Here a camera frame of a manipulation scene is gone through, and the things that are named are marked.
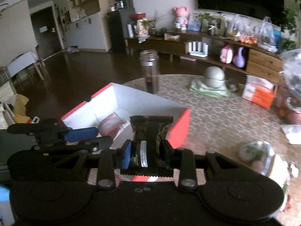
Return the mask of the pink patterned small packet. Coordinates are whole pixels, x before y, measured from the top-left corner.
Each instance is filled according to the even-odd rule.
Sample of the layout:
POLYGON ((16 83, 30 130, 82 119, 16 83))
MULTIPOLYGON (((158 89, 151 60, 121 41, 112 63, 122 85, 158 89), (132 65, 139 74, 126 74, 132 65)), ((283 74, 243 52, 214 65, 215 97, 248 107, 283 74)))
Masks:
POLYGON ((97 129, 100 136, 110 136, 115 140, 129 124, 130 122, 127 119, 120 118, 114 112, 103 119, 97 129))

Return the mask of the dark snack packet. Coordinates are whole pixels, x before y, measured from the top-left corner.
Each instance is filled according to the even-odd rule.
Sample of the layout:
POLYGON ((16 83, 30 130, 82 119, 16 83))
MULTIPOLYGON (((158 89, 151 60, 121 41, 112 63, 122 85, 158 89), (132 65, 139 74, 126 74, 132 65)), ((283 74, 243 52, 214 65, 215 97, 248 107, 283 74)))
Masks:
POLYGON ((130 117, 133 130, 131 161, 128 169, 120 170, 129 176, 157 176, 164 178, 164 140, 173 123, 172 116, 130 117))

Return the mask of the bagged bread slice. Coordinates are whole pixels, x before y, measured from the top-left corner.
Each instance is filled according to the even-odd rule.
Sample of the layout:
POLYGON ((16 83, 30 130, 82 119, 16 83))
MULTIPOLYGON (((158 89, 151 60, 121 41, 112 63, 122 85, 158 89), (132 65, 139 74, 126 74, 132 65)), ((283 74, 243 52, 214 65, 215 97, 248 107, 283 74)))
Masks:
POLYGON ((283 188, 289 179, 288 163, 286 160, 283 160, 282 156, 278 154, 274 155, 266 176, 283 188))

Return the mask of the red cardboard shoe box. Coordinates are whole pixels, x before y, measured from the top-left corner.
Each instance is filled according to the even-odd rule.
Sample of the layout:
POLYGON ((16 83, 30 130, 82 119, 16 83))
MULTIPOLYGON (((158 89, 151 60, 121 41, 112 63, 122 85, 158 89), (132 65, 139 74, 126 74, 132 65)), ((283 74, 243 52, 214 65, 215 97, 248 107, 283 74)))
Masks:
POLYGON ((179 170, 182 186, 196 183, 193 152, 183 148, 190 110, 169 99, 110 83, 87 102, 62 117, 72 129, 98 128, 102 136, 114 133, 113 150, 103 148, 97 185, 113 188, 114 171, 145 182, 149 177, 172 177, 179 170))

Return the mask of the lace tablecloth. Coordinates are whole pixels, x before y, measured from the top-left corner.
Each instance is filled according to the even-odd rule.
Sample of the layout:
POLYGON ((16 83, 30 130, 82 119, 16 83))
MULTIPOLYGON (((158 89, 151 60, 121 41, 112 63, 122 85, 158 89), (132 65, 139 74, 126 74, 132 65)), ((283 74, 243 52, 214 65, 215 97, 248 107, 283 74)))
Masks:
POLYGON ((300 168, 300 146, 291 145, 281 130, 275 109, 265 109, 231 93, 213 98, 189 91, 193 75, 161 75, 158 95, 191 110, 184 147, 197 154, 215 151, 239 162, 238 148, 251 141, 267 141, 275 152, 300 168))

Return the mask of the folded green cloth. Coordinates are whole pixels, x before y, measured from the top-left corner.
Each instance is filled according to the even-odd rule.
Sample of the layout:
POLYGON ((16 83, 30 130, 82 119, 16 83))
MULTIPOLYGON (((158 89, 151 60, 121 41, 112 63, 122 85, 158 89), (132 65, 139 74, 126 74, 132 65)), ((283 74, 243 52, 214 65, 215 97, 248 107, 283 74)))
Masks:
POLYGON ((202 80, 192 80, 189 86, 189 91, 209 97, 229 97, 230 91, 226 87, 225 82, 217 88, 208 87, 202 80))

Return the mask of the grey-green round ceramic pot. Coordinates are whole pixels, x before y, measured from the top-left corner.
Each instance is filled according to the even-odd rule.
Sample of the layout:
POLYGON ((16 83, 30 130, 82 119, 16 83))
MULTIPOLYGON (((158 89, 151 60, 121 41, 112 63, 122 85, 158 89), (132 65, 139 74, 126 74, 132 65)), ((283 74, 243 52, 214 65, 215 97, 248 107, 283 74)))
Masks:
POLYGON ((224 71, 216 66, 206 68, 204 72, 204 83, 211 88, 219 88, 225 82, 224 71))

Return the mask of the orange tissue box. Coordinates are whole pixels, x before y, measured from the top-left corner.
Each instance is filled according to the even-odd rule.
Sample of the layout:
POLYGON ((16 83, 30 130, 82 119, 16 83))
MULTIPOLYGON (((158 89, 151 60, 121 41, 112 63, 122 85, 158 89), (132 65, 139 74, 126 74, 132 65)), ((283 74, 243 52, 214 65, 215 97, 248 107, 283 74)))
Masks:
POLYGON ((264 78, 247 75, 242 98, 265 109, 274 101, 275 85, 264 78))

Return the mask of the pink toy suitcase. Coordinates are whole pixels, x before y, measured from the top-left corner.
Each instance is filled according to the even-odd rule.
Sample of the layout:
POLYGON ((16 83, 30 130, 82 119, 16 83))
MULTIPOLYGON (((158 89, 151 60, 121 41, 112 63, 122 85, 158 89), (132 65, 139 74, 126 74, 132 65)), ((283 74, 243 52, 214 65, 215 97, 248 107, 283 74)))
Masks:
POLYGON ((226 45, 222 48, 220 52, 220 61, 225 64, 230 64, 232 62, 234 55, 234 50, 231 46, 226 45))

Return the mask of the purple vase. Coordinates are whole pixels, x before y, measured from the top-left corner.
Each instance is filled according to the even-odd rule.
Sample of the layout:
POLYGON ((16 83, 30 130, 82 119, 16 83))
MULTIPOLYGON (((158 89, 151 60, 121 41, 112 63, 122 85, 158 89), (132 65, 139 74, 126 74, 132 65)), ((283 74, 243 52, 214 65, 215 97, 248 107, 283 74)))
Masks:
POLYGON ((244 47, 240 47, 238 49, 238 53, 233 57, 233 63, 238 68, 244 68, 245 66, 245 58, 242 54, 244 47))

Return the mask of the red basket of fruit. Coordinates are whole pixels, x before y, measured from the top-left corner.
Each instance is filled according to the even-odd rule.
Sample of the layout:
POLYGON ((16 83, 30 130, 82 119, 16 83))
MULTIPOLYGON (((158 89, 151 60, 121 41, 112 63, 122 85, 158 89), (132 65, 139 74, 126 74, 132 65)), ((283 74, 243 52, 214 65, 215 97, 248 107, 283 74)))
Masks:
POLYGON ((291 96, 287 87, 277 89, 275 106, 277 115, 287 124, 300 125, 300 102, 291 96))

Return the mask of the dark side cabinet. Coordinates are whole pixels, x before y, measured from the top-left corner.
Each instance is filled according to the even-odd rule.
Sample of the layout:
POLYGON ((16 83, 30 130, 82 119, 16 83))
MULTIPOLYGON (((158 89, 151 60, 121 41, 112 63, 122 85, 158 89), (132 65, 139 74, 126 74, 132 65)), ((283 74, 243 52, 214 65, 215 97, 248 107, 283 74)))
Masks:
POLYGON ((111 40, 111 51, 113 53, 125 53, 125 39, 129 37, 127 24, 133 20, 131 15, 135 14, 134 8, 124 8, 107 13, 107 21, 111 40))

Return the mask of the black coffee machine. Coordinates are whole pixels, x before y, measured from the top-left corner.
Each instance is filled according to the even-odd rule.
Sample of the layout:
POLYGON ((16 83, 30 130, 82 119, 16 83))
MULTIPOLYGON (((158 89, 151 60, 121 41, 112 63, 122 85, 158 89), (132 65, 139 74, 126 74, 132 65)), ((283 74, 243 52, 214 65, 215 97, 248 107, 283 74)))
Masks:
POLYGON ((133 9, 133 0, 115 0, 115 9, 133 9))

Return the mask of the potted green tree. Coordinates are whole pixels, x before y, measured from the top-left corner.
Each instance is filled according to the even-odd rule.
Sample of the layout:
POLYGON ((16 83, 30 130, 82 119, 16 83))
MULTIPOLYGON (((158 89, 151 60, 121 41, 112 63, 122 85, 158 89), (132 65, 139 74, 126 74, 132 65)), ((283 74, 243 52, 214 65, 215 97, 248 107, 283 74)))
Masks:
POLYGON ((283 50, 300 48, 300 0, 284 0, 284 21, 280 25, 283 33, 283 50))

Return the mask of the picture frame with plant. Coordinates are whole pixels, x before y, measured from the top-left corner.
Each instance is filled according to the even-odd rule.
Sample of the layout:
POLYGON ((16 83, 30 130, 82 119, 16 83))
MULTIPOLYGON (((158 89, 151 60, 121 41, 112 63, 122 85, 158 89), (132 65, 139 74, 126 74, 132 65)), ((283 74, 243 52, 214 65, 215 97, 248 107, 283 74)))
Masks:
POLYGON ((224 16, 205 13, 201 18, 201 32, 206 32, 212 36, 222 36, 224 34, 226 29, 226 20, 224 16))

